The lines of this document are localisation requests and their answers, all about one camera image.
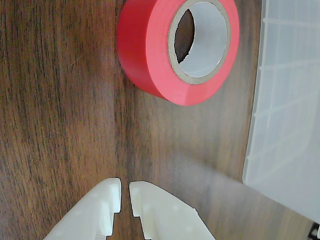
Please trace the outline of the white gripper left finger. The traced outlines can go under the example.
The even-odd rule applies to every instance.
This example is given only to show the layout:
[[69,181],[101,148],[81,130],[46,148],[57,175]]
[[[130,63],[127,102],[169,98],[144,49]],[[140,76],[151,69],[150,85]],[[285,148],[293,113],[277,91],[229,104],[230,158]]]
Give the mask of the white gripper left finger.
[[52,228],[46,240],[105,240],[121,211],[122,184],[107,178],[85,194]]

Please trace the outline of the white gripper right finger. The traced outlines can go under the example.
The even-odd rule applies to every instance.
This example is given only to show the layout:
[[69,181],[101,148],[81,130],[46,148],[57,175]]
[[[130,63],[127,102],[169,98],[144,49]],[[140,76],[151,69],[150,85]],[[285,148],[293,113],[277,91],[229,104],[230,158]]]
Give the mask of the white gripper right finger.
[[132,214],[146,240],[213,240],[195,208],[146,181],[129,184]]

